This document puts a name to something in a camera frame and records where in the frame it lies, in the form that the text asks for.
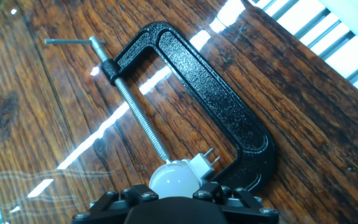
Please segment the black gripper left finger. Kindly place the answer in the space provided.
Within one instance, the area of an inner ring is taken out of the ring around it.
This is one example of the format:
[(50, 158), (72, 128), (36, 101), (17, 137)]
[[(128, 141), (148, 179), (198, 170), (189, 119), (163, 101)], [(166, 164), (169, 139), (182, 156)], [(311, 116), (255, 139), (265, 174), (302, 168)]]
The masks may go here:
[(124, 223), (132, 208), (158, 199), (158, 194), (144, 184), (134, 185), (121, 193), (108, 191), (95, 201), (89, 210), (74, 215), (71, 223)]

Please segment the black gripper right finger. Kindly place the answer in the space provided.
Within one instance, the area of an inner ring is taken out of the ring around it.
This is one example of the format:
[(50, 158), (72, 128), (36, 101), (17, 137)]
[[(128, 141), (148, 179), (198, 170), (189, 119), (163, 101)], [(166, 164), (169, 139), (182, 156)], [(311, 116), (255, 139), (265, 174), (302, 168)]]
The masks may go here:
[(268, 223), (279, 221), (279, 211), (264, 207), (262, 199), (253, 196), (242, 187), (230, 189), (217, 182), (202, 185), (193, 199), (203, 200), (216, 205), (228, 223)]

